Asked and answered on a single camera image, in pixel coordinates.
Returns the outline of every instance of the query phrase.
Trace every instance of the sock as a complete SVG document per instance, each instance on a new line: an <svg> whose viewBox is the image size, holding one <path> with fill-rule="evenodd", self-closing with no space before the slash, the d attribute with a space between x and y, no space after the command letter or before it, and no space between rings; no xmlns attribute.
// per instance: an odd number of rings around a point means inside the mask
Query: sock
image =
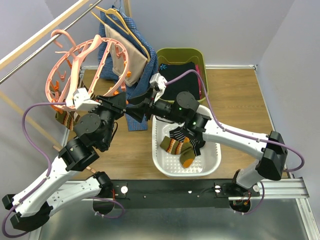
<svg viewBox="0 0 320 240"><path fill-rule="evenodd" d="M196 157L189 141L180 142L165 136L160 144L160 147L167 153L173 155L181 154L180 163L184 168L190 167Z"/></svg>

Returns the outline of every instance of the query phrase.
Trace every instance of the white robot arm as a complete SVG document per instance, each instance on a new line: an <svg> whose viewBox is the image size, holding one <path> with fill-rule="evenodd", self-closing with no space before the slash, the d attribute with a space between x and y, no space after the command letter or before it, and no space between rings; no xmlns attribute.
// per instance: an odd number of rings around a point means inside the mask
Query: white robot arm
<svg viewBox="0 0 320 240"><path fill-rule="evenodd" d="M8 194L2 202L6 209L16 206L15 215L10 219L15 229L33 231L60 209L75 201L89 197L105 198L110 195L113 185L104 172L97 172L76 186L58 191L59 187L88 165L99 158L94 148L107 151L113 139L114 121L127 113L137 121L144 115L151 115L182 124L182 132L190 139L215 142L238 149L256 158L256 161L245 169L238 170L228 185L227 191L232 196L242 196L254 184L262 179L280 180L287 157L287 150L274 144L246 139L231 134L225 129L253 136L259 140L272 140L283 143L278 132L270 135L254 133L222 124L222 128L212 120L213 116L197 112L199 102L188 92L180 92L174 103L156 97L157 91L150 88L145 94L129 99L132 106L126 106L126 94L122 92L112 97L97 96L96 102L79 97L83 102L77 104L81 109L90 109L74 127L77 136L70 140L59 152L52 163L50 175L44 172L30 186L18 194ZM32 191L44 178L44 184L27 197L23 203L20 199Z"/></svg>

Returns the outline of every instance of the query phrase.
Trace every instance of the pink hanger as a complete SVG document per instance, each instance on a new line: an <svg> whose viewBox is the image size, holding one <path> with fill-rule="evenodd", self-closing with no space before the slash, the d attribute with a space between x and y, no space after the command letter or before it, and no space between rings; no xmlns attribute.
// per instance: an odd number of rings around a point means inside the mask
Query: pink hanger
<svg viewBox="0 0 320 240"><path fill-rule="evenodd" d="M96 86L96 83L98 81L98 79L100 78L100 73L102 71L103 66L105 65L105 61L107 59L107 56L110 52L110 48L113 45L120 47L122 49L122 52L118 51L118 57L123 57L124 60L124 70L123 73L119 76L119 79L117 81L117 83L107 92L104 94L104 96L112 96L113 93L121 86L121 89L123 91L126 90L126 85L125 85L125 78L126 76L130 75L131 72L129 71L129 56L128 56L128 52L126 50L126 48L123 46L123 44L115 39L112 38L107 38L107 37L101 37L100 35L95 35L94 39L85 41L79 45L76 45L75 41L71 38L71 36L64 30L54 30L51 33L51 36L54 36L56 34L63 34L65 35L71 42L72 44L72 48L69 51L60 51L60 52L56 52L56 53L65 53L64 56L62 56L62 58L60 58L58 60L58 62L54 65L54 67L52 68L52 70L50 71L48 78L46 80L46 84L45 84L45 95L47 97L47 99L49 100L49 102L61 102L61 101L66 101L67 105L55 105L56 108L61 109L61 110L66 110L66 111L70 111L70 110L74 110L75 106L73 104L73 94L74 92L77 90L78 87L78 79L79 79L79 72L80 72L80 67L81 64L84 62L84 60L86 59L87 55L89 53L91 53L92 51L94 51L101 43L106 42L107 46L106 49L104 51L104 54L102 56L102 60L98 66L98 69L95 73L95 76L92 80L92 84L88 90L89 95L92 95L94 92L94 88ZM58 41L54 41L54 43L59 46L60 48L62 48L62 44L60 44ZM58 71L58 67L63 63L63 61L65 61L69 56L73 57L73 62L72 62L72 67L71 67L71 74L70 77L67 80L67 83L64 87L64 89L61 92L61 95L58 96L57 99L57 94L55 94L55 96L53 96L51 94L50 91L50 84L52 82L53 79L53 75L55 74L55 72Z"/></svg>

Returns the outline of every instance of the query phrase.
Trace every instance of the wooden rod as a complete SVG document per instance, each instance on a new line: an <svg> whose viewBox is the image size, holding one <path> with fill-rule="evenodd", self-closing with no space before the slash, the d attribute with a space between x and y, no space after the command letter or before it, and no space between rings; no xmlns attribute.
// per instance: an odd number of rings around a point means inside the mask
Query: wooden rod
<svg viewBox="0 0 320 240"><path fill-rule="evenodd" d="M27 49L29 49L32 45L34 45L37 41L43 38L46 34L52 31L55 27L61 24L64 20L66 20L70 15L72 15L75 11L85 5L89 0L78 0L75 4L61 13L58 17L40 29L36 34L31 36L28 40L10 52L7 56L0 60L0 70L3 69L6 65L15 60L18 56L24 53Z"/></svg>

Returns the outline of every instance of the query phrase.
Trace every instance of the wooden table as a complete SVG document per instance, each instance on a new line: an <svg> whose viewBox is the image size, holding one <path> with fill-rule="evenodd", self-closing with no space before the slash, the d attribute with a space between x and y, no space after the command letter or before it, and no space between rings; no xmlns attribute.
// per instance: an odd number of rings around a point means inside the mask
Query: wooden table
<svg viewBox="0 0 320 240"><path fill-rule="evenodd" d="M256 133L269 134L272 126L253 69L207 69L209 100L220 122ZM86 70L83 81L90 85L95 70ZM98 81L94 93L104 94L112 81ZM167 179L152 160L152 121L146 131L128 131L125 117L106 152L91 167L105 171L111 179ZM219 168L203 178L232 178L235 171L247 167L254 158L236 149L221 146ZM84 180L92 173L84 170L74 179Z"/></svg>

